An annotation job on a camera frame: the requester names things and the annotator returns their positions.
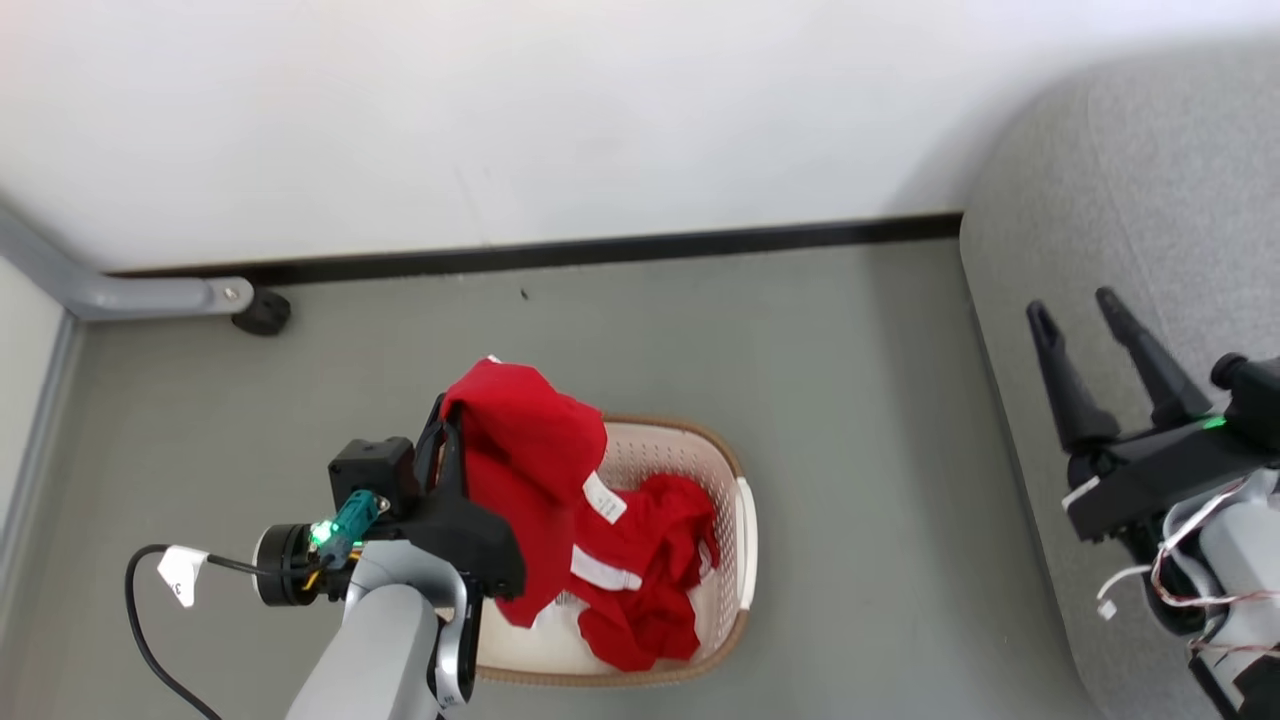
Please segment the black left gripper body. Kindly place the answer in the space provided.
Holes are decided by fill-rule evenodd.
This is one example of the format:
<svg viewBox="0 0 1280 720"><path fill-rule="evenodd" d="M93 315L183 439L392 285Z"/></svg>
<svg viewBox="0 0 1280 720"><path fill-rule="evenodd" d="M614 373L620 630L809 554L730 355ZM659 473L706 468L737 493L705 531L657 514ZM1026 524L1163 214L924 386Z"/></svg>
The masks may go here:
<svg viewBox="0 0 1280 720"><path fill-rule="evenodd" d="M509 523L457 489L434 489L388 528L476 582L486 597L515 600L526 591L527 569Z"/></svg>

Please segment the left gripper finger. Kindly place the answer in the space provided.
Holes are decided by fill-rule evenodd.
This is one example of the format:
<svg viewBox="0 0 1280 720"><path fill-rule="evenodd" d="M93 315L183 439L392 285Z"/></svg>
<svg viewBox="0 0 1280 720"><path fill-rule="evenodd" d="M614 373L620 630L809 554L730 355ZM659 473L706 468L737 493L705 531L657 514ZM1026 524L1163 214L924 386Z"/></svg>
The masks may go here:
<svg viewBox="0 0 1280 720"><path fill-rule="evenodd" d="M444 429L447 416L442 414L444 400L444 393L436 396L419 441L415 445L413 478L424 493L430 493L435 487L439 454L447 442L447 432Z"/></svg>
<svg viewBox="0 0 1280 720"><path fill-rule="evenodd" d="M468 497L463 420L461 416L449 416L442 423L439 489L461 498Z"/></svg>

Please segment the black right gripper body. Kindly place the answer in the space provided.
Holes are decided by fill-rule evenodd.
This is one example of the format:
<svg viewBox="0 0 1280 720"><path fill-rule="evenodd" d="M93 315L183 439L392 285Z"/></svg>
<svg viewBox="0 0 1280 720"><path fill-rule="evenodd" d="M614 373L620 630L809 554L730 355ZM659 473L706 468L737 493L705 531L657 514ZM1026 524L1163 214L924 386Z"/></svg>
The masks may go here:
<svg viewBox="0 0 1280 720"><path fill-rule="evenodd" d="M1062 506L1079 541L1101 542L1275 462L1277 446L1248 436L1240 423L1201 418L1073 454Z"/></svg>

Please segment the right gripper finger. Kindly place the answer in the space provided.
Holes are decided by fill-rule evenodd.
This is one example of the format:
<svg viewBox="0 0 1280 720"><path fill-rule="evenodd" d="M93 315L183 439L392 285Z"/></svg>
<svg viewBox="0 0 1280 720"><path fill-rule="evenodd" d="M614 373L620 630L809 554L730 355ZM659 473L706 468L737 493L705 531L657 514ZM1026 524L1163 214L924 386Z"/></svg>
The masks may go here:
<svg viewBox="0 0 1280 720"><path fill-rule="evenodd" d="M1087 452L1115 441L1117 419L1085 387L1068 354L1065 334L1039 300L1027 305L1027 322L1061 448Z"/></svg>
<svg viewBox="0 0 1280 720"><path fill-rule="evenodd" d="M1100 287L1094 299L1112 337L1128 351L1138 372L1151 404L1152 427L1169 430L1208 415L1212 410L1208 397L1115 290Z"/></svg>

